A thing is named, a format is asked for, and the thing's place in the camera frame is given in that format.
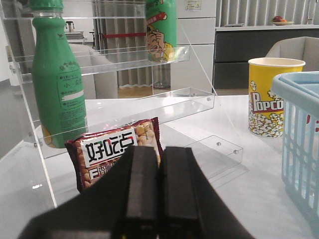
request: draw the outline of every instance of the peanuts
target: peanuts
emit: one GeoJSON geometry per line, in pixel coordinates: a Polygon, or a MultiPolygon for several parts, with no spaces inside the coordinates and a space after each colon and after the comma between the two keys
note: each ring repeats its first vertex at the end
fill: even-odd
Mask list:
{"type": "Polygon", "coordinates": [[[121,157],[123,149],[133,142],[137,146],[153,147],[160,162],[162,148],[159,137],[158,119],[153,118],[118,129],[88,133],[77,140],[69,140],[66,146],[76,169],[78,190],[81,192],[98,181],[121,157]]]}

